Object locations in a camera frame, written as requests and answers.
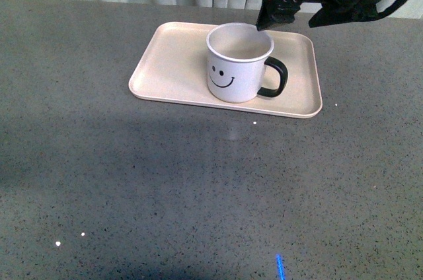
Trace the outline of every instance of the blue light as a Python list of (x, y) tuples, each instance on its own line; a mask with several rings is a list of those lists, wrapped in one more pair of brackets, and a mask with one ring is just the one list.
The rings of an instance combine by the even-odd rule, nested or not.
[(279, 254), (276, 255), (276, 265), (278, 266), (280, 280), (285, 280), (284, 265), (282, 264), (282, 258)]

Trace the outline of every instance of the smiley face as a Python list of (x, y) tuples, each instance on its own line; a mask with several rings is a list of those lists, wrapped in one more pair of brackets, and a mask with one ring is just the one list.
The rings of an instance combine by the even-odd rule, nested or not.
[[(216, 72), (216, 68), (214, 67), (214, 65), (211, 67), (211, 69), (213, 70), (213, 72)], [(225, 75), (225, 73), (222, 70), (220, 70), (219, 75), (222, 77), (222, 76)], [(220, 87), (220, 88), (225, 88), (225, 87), (231, 86), (231, 84), (233, 83), (233, 80), (235, 79), (234, 77), (231, 77), (231, 81), (227, 85), (218, 85), (218, 84), (216, 84), (215, 81), (213, 81), (212, 76), (210, 75), (210, 72), (209, 72), (209, 76), (210, 76), (210, 79), (213, 82), (213, 84), (217, 87)]]

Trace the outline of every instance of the smiling mouth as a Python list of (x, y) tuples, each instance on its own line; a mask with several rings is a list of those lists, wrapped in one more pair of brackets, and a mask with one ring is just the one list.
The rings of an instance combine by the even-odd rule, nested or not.
[(213, 84), (214, 84), (215, 86), (217, 86), (217, 87), (220, 87), (220, 88), (229, 87), (229, 86), (232, 84), (233, 80), (235, 79), (234, 77), (232, 77), (231, 82), (229, 82), (229, 84), (228, 84), (228, 85), (223, 85), (223, 86), (220, 86), (220, 85), (217, 85), (217, 84), (213, 81), (212, 76), (210, 75), (210, 72), (209, 72), (209, 76), (210, 76), (210, 80), (213, 82)]

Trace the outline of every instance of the black mug handle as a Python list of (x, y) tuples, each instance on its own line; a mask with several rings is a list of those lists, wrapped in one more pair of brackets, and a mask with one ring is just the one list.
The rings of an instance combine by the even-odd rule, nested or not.
[(258, 90), (257, 95), (265, 97), (277, 97), (277, 95), (282, 93), (286, 86), (286, 81), (288, 80), (288, 69), (281, 61), (275, 59), (274, 57), (268, 57), (264, 64), (273, 67), (279, 73), (280, 83), (276, 90), (262, 87), (260, 90)]

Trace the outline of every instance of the gray countertop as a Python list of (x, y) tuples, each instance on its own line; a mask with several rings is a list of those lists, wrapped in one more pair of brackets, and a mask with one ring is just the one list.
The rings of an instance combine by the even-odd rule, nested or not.
[(423, 279), (421, 20), (280, 27), (315, 45), (296, 120), (128, 89), (160, 24), (255, 11), (0, 4), (0, 278)]

